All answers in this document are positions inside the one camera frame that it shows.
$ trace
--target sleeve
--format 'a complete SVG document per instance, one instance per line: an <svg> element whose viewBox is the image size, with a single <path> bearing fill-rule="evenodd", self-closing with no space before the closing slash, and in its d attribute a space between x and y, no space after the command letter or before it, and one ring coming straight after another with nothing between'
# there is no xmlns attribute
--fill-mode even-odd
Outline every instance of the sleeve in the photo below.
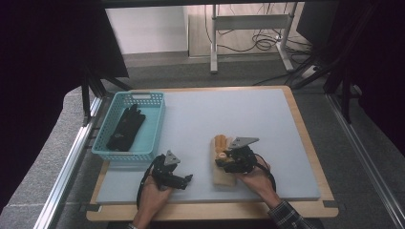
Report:
<svg viewBox="0 0 405 229"><path fill-rule="evenodd" d="M280 229L316 229L286 201L282 201L276 208L268 211L268 214Z"/></svg>

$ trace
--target black curtain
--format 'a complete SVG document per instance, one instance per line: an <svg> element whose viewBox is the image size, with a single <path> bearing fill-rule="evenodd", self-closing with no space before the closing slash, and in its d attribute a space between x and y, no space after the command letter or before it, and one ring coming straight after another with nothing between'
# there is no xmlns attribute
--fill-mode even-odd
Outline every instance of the black curtain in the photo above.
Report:
<svg viewBox="0 0 405 229"><path fill-rule="evenodd" d="M95 77L128 77L98 1L7 0L0 6L0 209L37 158L63 108Z"/></svg>
<svg viewBox="0 0 405 229"><path fill-rule="evenodd" d="M405 1L381 1L349 59L359 104L405 156Z"/></svg>

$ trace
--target black glove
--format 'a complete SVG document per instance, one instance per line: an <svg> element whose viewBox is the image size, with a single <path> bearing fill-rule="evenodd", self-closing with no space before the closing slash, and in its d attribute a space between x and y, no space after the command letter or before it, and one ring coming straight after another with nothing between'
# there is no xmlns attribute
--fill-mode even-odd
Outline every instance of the black glove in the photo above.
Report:
<svg viewBox="0 0 405 229"><path fill-rule="evenodd" d="M138 104L125 109L114 133L110 136L107 148L113 151L129 151L134 143L135 136L146 116L140 113Z"/></svg>

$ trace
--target aluminum frame rail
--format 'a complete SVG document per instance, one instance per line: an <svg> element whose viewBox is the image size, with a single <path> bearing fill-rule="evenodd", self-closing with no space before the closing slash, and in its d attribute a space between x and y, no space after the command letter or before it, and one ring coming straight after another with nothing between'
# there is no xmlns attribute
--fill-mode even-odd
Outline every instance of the aluminum frame rail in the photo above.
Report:
<svg viewBox="0 0 405 229"><path fill-rule="evenodd" d="M384 178L378 172L378 169L375 167L373 160L369 156L367 149L361 142L354 127L349 124L340 113L340 104L336 96L327 94L326 97L396 228L405 228L405 215L401 205Z"/></svg>
<svg viewBox="0 0 405 229"><path fill-rule="evenodd" d="M91 106L91 116L96 116L96 114L98 114L102 102L103 98L95 98ZM57 177L56 182L50 192L50 195L48 196L48 199L45 202L44 207L42 208L38 220L33 227L34 229L48 228L52 223L59 202L63 197L66 186L68 185L71 175L75 170L75 165L77 164L77 161L80 158L81 153L83 152L86 140L94 124L95 118L92 118L90 123L79 129L71 151L69 152L65 163L63 164L63 167L59 173L59 176Z"/></svg>

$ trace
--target wooden block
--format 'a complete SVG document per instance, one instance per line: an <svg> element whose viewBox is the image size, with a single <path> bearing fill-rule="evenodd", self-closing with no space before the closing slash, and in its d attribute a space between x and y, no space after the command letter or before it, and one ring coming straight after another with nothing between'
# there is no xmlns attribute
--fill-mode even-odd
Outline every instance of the wooden block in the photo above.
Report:
<svg viewBox="0 0 405 229"><path fill-rule="evenodd" d="M226 173L223 168L220 168L215 163L215 159L224 159L229 160L227 157L223 157L223 151L227 149L232 138L226 138L225 135L216 135L211 140L211 166L212 166L212 175L213 182L216 185L225 185L225 186L235 186L236 178L233 174Z"/></svg>

